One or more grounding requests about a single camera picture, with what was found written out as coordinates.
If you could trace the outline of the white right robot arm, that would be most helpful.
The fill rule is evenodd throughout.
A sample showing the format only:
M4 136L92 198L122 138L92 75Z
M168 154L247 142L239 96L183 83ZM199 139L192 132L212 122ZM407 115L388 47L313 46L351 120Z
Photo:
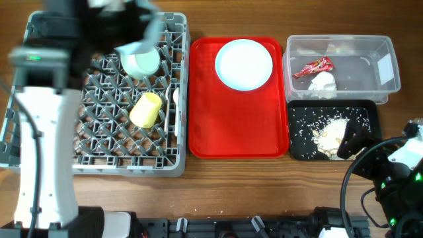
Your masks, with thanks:
M422 236L422 119L408 121L403 134L386 140L376 138L353 121L346 125L337 151L342 159L355 157L341 186L340 207L325 216L320 237L355 237L346 212L346 191L352 175L373 183L371 192L387 222L386 237Z

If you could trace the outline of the mint green bowl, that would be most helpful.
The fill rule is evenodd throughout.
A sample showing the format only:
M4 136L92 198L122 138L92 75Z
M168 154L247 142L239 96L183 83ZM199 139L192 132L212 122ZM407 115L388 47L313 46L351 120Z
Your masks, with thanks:
M120 60L123 70L134 79L153 75L161 63L161 57L156 48L142 54L121 56Z

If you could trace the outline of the light green small bowl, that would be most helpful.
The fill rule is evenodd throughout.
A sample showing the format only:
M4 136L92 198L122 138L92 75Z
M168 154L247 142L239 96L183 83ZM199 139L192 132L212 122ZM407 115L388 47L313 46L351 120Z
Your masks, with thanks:
M159 40L161 21L158 8L149 1L131 0L123 2L119 10L118 34L122 39L115 50L121 55L148 52Z

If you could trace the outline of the yellow plastic cup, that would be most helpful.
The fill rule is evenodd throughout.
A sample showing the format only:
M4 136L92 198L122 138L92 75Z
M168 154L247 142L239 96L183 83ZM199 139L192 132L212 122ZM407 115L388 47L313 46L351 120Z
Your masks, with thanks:
M150 92L144 93L131 110L130 120L140 128L153 127L162 102L159 95Z

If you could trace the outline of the white napkin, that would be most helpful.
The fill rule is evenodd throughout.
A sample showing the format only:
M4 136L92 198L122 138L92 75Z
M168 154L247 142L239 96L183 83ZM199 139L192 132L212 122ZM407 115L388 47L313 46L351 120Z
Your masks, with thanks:
M308 90L311 91L312 97L318 97L319 99L335 97L337 88L334 76L327 71L320 72L311 80Z

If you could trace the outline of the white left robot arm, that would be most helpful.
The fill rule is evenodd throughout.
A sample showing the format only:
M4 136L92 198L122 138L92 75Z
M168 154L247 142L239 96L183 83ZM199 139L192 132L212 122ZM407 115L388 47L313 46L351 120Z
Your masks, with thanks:
M46 1L42 19L9 59L5 87L19 110L20 194L13 237L139 237L132 212L78 205L73 137L85 72L95 54L145 53L159 37L160 17L148 1Z

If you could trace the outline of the red snack wrapper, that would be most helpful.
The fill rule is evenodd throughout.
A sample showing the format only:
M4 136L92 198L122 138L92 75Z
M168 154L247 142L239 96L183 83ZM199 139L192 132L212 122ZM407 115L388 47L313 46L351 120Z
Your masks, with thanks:
M334 64L328 56L323 56L317 61L310 62L306 64L303 69L293 74L294 79L299 79L300 77L311 75L314 73L320 73L324 71L332 71L334 69Z

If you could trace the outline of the light blue plate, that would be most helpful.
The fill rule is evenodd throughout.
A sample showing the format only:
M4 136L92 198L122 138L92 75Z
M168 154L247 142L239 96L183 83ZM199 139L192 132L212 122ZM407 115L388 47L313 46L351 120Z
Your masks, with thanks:
M257 41L232 40L218 51L215 72L229 88L253 91L270 79L273 60L270 52Z

